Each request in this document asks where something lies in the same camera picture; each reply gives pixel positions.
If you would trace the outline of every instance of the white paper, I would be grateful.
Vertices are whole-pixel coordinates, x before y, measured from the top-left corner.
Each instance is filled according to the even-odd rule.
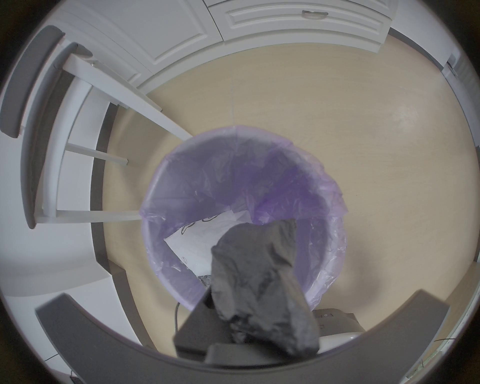
[[[229,210],[183,226],[165,242],[196,276],[210,275],[212,247],[233,226],[251,222],[248,211],[234,213]]]

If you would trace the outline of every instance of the plastic bag liner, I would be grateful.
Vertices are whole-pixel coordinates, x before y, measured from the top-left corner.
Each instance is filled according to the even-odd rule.
[[[229,209],[248,210],[259,225],[297,220],[294,271],[314,309],[340,274],[347,244],[342,193],[322,164],[281,136],[245,126],[201,133],[165,156],[140,208],[142,235],[153,271],[189,310],[205,287],[164,239]]]

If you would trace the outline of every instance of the wooden floor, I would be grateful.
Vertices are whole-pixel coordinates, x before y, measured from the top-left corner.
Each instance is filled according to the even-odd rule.
[[[438,69],[395,38],[378,54],[321,44],[252,49],[194,68],[150,97],[194,135],[251,125],[323,162],[349,213],[346,261],[319,308],[354,312],[369,329],[419,288],[446,299],[471,265],[480,174],[467,122]],[[129,164],[106,165],[104,209],[138,209],[179,142],[120,110],[108,152]],[[149,267],[140,222],[105,224],[105,237],[155,346],[173,355],[176,303]]]

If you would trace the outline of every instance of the power cord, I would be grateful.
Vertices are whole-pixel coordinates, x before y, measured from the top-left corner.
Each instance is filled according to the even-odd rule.
[[[177,306],[175,307],[175,333],[179,331],[179,324],[178,324],[179,306],[180,306],[180,303],[177,303]]]

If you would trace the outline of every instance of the chair leg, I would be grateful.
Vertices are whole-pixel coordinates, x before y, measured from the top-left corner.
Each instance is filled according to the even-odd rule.
[[[65,146],[65,150],[69,152],[79,153],[81,155],[96,157],[97,159],[102,159],[105,161],[111,161],[113,163],[117,163],[123,166],[128,164],[128,159],[124,157],[109,155],[105,152],[96,151],[95,149],[85,148],[80,145],[70,144],[67,143]]]
[[[57,211],[55,217],[39,215],[39,224],[107,223],[109,221],[141,220],[138,211]]]
[[[71,54],[63,65],[63,69],[136,110],[178,138],[186,140],[192,137],[165,116],[157,104],[101,62]]]

